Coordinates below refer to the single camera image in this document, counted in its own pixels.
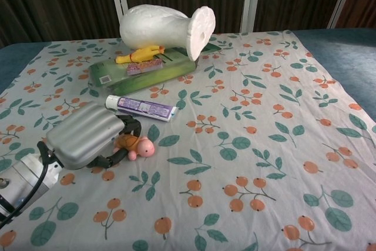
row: white foam vase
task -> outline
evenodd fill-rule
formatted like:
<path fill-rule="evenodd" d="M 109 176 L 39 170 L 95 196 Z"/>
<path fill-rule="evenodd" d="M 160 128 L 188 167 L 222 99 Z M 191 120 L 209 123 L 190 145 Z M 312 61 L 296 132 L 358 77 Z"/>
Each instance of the white foam vase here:
<path fill-rule="evenodd" d="M 212 9 L 203 6 L 192 18 L 172 8 L 139 5 L 128 10 L 120 22 L 123 42 L 132 49 L 149 45 L 187 49 L 190 60 L 196 60 L 209 42 L 216 26 Z"/>

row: floral tablecloth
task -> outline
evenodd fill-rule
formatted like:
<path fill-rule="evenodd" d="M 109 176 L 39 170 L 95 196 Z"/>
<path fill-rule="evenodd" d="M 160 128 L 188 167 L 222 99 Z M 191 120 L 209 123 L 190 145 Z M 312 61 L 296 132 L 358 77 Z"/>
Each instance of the floral tablecloth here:
<path fill-rule="evenodd" d="M 290 31 L 213 35 L 197 70 L 129 95 L 152 158 L 63 170 L 0 232 L 4 250 L 375 250 L 376 126 Z M 52 42 L 0 95 L 0 170 L 105 90 L 120 39 Z"/>

